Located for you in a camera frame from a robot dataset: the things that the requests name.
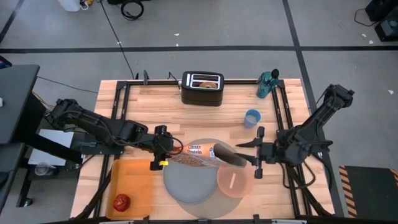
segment metal frame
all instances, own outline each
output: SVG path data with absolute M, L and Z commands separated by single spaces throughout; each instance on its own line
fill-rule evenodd
M 132 86 L 135 85 L 176 85 L 175 80 L 134 80 L 134 81 L 118 81 L 116 84 L 116 91 L 115 91 L 115 97 L 113 101 L 113 108 L 112 108 L 112 119 L 116 119 L 116 113 L 118 111 L 118 106 L 119 106 L 119 99 L 120 99 L 120 94 L 121 90 L 125 89 L 124 91 L 124 99 L 123 99 L 123 105 L 122 105 L 122 111 L 121 111 L 121 119 L 126 119 L 127 116 L 127 105 L 129 102 L 129 94 L 130 94 L 130 89 Z M 257 85 L 256 79 L 250 79 L 250 80 L 225 80 L 224 81 L 225 85 Z M 284 110 L 286 113 L 286 118 L 287 118 L 287 124 L 289 128 L 293 127 L 293 121 L 292 121 L 292 115 L 290 113 L 290 107 L 289 107 L 289 102 L 287 100 L 287 94 L 285 90 L 285 83 L 283 80 L 279 80 L 278 82 L 278 87 L 280 89 L 281 95 L 282 95 L 282 100 L 284 104 Z M 279 107 L 279 101 L 278 101 L 278 96 L 276 92 L 276 88 L 272 90 L 272 99 L 274 101 L 274 108 L 275 108 L 275 114 L 277 118 L 277 123 L 278 123 L 278 130 L 282 130 L 283 127 L 283 121 L 282 121 L 282 115 L 280 113 L 280 107 Z M 99 180 L 99 185 L 100 186 L 106 177 L 107 169 L 108 169 L 108 164 L 109 164 L 109 156 L 105 155 L 104 156 L 104 162 L 103 166 L 101 168 L 101 176 Z M 296 167 L 298 170 L 298 176 L 304 181 L 304 174 L 301 166 Z M 294 211 L 294 216 L 299 217 L 300 214 L 300 208 L 299 208 L 299 201 L 297 198 L 296 191 L 294 190 L 294 181 L 293 178 L 290 175 L 288 176 L 288 181 L 289 181 L 289 191 L 290 191 L 290 197 L 292 199 L 292 206 L 293 206 L 293 211 Z M 302 194 L 303 201 L 304 201 L 304 207 L 305 207 L 305 214 L 306 215 L 312 215 L 311 211 L 311 206 L 308 202 L 308 198 Z M 102 199 L 99 200 L 95 212 L 94 212 L 94 217 L 99 217 L 100 215 L 100 209 L 101 209 L 101 203 Z M 256 223 L 257 222 L 267 222 L 269 223 L 270 220 L 260 220 L 260 219 L 255 219 Z M 247 219 L 247 220 L 229 220 L 229 221 L 239 221 L 239 222 L 248 222 L 252 223 L 253 220 Z

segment gray floor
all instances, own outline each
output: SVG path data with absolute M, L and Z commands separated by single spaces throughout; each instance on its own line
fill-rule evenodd
M 371 46 L 370 40 L 372 46 L 398 45 L 380 42 L 372 27 L 353 21 L 355 10 L 369 1 L 289 0 L 301 46 Z M 0 1 L 0 30 L 16 4 L 17 0 Z M 144 2 L 146 11 L 135 22 L 124 20 L 118 7 L 104 5 L 124 47 L 293 46 L 280 0 L 153 0 Z M 364 12 L 359 12 L 358 19 L 370 23 Z M 25 0 L 0 44 L 2 49 L 83 47 L 118 47 L 98 3 L 87 11 L 68 13 L 57 1 Z M 121 53 L 2 56 L 14 64 L 39 64 L 41 77 L 93 91 L 101 80 L 131 77 Z M 353 105 L 335 114 L 324 127 L 326 138 L 334 141 L 330 148 L 333 168 L 398 169 L 394 147 L 398 52 L 304 52 L 303 56 L 315 98 L 330 83 L 356 92 Z M 166 78 L 168 72 L 180 78 L 186 70 L 221 72 L 227 78 L 257 78 L 273 68 L 280 70 L 282 78 L 302 77 L 294 51 L 127 52 L 126 57 L 135 72 L 142 74 L 145 69 L 152 79 Z M 96 95 L 92 93 L 45 80 L 37 80 L 34 90 L 51 103 L 57 98 L 76 98 L 85 108 L 95 107 Z M 33 206 L 15 208 L 23 174 L 23 170 L 18 173 L 0 223 L 66 220 L 76 180 L 34 182 L 29 192 L 36 199 Z

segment wooden tabletop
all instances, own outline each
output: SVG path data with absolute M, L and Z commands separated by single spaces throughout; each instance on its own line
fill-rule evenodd
M 95 113 L 110 117 L 116 88 L 116 80 L 103 80 L 98 92 Z M 307 103 L 300 79 L 285 79 L 287 98 L 294 125 L 302 124 L 309 116 Z M 147 125 L 149 132 L 154 127 L 165 124 L 167 131 L 187 144 L 200 138 L 217 138 L 231 146 L 251 141 L 256 137 L 257 128 L 245 129 L 243 117 L 248 109 L 257 109 L 261 113 L 258 125 L 265 127 L 264 141 L 274 141 L 278 128 L 272 94 L 265 99 L 256 96 L 256 85 L 225 85 L 223 104 L 220 107 L 185 105 L 181 102 L 176 85 L 132 86 L 127 107 L 127 119 Z M 277 90 L 280 108 L 282 97 Z M 123 90 L 119 105 L 123 104 Z M 282 113 L 284 127 L 287 128 L 285 114 Z M 254 155 L 255 150 L 236 147 L 240 153 Z M 153 159 L 148 152 L 127 147 L 121 159 Z M 113 158 L 109 160 L 110 170 Z M 91 200 L 98 189 L 103 156 L 97 155 L 88 161 L 80 171 L 71 217 L 78 215 Z M 325 171 L 320 162 L 309 157 L 307 164 L 314 171 L 317 180 L 309 187 L 315 198 L 330 213 L 334 213 Z M 303 167 L 305 179 L 311 175 Z M 288 189 L 282 185 L 282 169 L 278 165 L 264 164 L 264 176 L 256 180 L 253 191 L 245 196 L 240 204 L 221 219 L 252 219 L 253 214 L 260 218 L 293 218 L 292 202 Z M 301 193 L 297 191 L 300 211 L 304 215 Z M 105 215 L 108 190 L 103 195 L 100 216 Z M 154 204 L 151 220 L 189 220 L 197 219 L 183 210 L 169 195 L 164 187 L 162 171 L 155 172 Z

